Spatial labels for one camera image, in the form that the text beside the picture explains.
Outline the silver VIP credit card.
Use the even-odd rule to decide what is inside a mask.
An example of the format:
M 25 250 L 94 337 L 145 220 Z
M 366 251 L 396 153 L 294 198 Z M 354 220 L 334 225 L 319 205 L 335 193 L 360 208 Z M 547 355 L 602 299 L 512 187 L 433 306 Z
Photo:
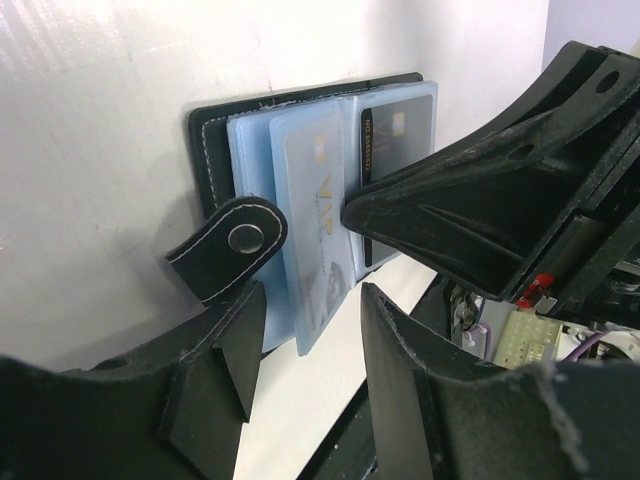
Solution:
M 284 137 L 293 280 L 303 333 L 324 328 L 354 282 L 349 234 L 339 221 L 345 195 L 343 122 L 331 112 Z

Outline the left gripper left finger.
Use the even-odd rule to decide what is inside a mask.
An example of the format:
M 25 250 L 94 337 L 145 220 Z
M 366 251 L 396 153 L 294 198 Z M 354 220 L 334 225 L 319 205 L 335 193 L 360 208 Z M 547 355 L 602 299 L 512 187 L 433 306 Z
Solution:
M 232 478 L 251 416 L 264 329 L 264 287 L 250 282 L 93 367 L 104 411 L 90 478 Z

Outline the black VIP credit card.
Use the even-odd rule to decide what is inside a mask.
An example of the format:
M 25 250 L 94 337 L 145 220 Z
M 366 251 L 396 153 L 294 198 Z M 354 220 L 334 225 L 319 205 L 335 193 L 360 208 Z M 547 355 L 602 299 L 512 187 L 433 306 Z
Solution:
M 365 97 L 360 110 L 360 177 L 371 185 L 434 149 L 435 95 L 418 88 Z

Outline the black card holder wallet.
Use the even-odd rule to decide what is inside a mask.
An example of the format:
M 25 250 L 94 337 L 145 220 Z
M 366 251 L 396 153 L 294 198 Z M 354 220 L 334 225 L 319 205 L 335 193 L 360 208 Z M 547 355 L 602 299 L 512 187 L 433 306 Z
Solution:
M 189 132 L 206 222 L 172 250 L 167 261 L 207 306 L 248 280 L 262 283 L 267 298 L 264 351 L 294 340 L 299 354 L 308 354 L 355 285 L 396 256 L 394 249 L 346 229 L 341 210 L 346 198 L 363 187 L 362 100 L 406 88 L 433 93 L 437 105 L 437 85 L 412 73 L 318 86 L 191 113 Z M 354 282 L 324 328 L 308 337 L 302 331 L 300 293 L 293 280 L 284 137 L 331 112 L 339 113 L 343 122 L 345 195 L 339 221 L 349 234 Z

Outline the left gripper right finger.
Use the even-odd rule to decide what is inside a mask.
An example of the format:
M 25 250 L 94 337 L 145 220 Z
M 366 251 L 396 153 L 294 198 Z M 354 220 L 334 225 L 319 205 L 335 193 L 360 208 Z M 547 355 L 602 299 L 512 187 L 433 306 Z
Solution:
M 457 479 L 442 393 L 480 378 L 475 357 L 372 283 L 361 289 L 361 329 L 380 477 Z

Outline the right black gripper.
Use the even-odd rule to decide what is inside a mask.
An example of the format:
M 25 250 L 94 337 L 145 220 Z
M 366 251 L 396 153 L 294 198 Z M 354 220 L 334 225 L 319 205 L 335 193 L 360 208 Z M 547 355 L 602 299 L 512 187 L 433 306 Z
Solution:
M 568 42 L 487 124 L 351 196 L 342 222 L 492 299 L 637 319 L 638 59 Z

